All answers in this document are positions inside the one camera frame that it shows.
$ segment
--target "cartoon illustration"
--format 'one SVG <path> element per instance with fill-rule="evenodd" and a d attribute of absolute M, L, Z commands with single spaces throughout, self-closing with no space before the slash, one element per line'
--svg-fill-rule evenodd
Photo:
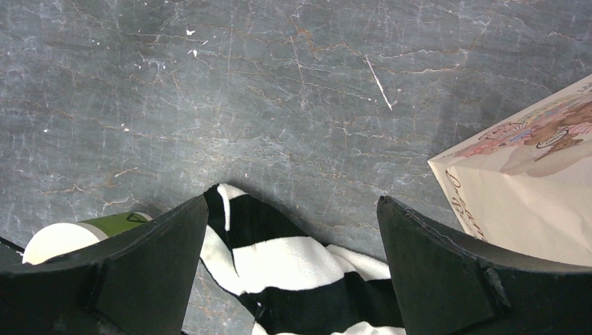
<path fill-rule="evenodd" d="M 555 100 L 516 121 L 501 124 L 481 135 L 475 144 L 459 150 L 456 157 L 491 155 L 512 148 L 502 173 L 525 172 L 546 177 L 592 156 L 585 135 L 592 132 L 592 93 Z"/>

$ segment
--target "cup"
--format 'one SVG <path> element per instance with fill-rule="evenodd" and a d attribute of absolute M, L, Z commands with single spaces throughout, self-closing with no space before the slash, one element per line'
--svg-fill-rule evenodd
<path fill-rule="evenodd" d="M 77 223 L 54 223 L 39 230 L 24 249 L 22 262 L 37 265 L 50 258 L 91 246 L 152 220 L 139 211 L 93 218 Z"/>

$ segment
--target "white cup lid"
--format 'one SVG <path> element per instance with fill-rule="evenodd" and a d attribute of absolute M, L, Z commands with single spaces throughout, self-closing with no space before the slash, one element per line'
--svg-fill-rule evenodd
<path fill-rule="evenodd" d="M 55 223 L 31 238 L 22 255 L 22 262 L 37 265 L 50 258 L 85 248 L 106 238 L 97 236 L 80 223 Z"/>

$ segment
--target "white stripe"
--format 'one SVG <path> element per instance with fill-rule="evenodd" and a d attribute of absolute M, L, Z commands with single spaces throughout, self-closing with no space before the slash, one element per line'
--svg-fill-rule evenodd
<path fill-rule="evenodd" d="M 228 197 L 229 200 L 232 200 L 234 198 L 238 198 L 239 196 L 246 194 L 245 192 L 243 192 L 243 190 L 239 190 L 238 188 L 228 185 L 228 184 L 220 184 L 218 186 L 219 191 L 220 191 L 220 187 L 224 188 L 224 191 L 226 192 L 226 196 Z"/>
<path fill-rule="evenodd" d="M 333 255 L 333 258 L 339 263 L 341 270 L 346 274 L 348 272 L 354 272 L 355 268 L 345 258 L 339 255 Z"/>
<path fill-rule="evenodd" d="M 230 231 L 230 201 L 236 197 L 246 194 L 234 186 L 220 184 L 217 188 L 224 204 L 224 230 Z"/>
<path fill-rule="evenodd" d="M 232 266 L 230 251 L 209 226 L 205 228 L 205 238 L 200 257 L 214 280 L 224 290 L 234 295 L 244 293 L 241 280 Z"/>
<path fill-rule="evenodd" d="M 283 237 L 232 250 L 244 289 L 309 290 L 343 278 L 339 262 L 311 237 Z"/>
<path fill-rule="evenodd" d="M 253 335 L 269 335 L 257 322 L 253 326 Z M 296 335 L 294 333 L 279 333 L 275 335 Z M 343 333 L 331 333 L 331 335 L 406 335 L 404 328 L 398 327 L 372 327 L 368 322 L 362 321 L 349 327 Z"/>
<path fill-rule="evenodd" d="M 348 249 L 340 246 L 329 245 L 327 250 L 334 256 L 344 258 L 357 271 L 358 274 L 365 280 L 371 281 L 376 279 L 390 279 L 390 271 L 388 265 L 375 260 L 372 257 L 354 253 Z"/>

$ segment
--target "black stripe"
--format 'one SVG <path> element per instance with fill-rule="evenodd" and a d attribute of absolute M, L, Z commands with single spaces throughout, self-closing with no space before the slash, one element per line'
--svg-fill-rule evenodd
<path fill-rule="evenodd" d="M 280 211 L 250 195 L 230 201 L 228 242 L 232 248 L 250 246 L 280 237 L 307 236 Z"/>
<path fill-rule="evenodd" d="M 390 279 L 364 281 L 348 272 L 332 284 L 310 290 L 265 288 L 239 297 L 249 300 L 247 309 L 268 334 L 290 332 L 329 335 L 366 321 L 373 327 L 403 327 Z M 252 298 L 261 304 L 253 312 Z"/>

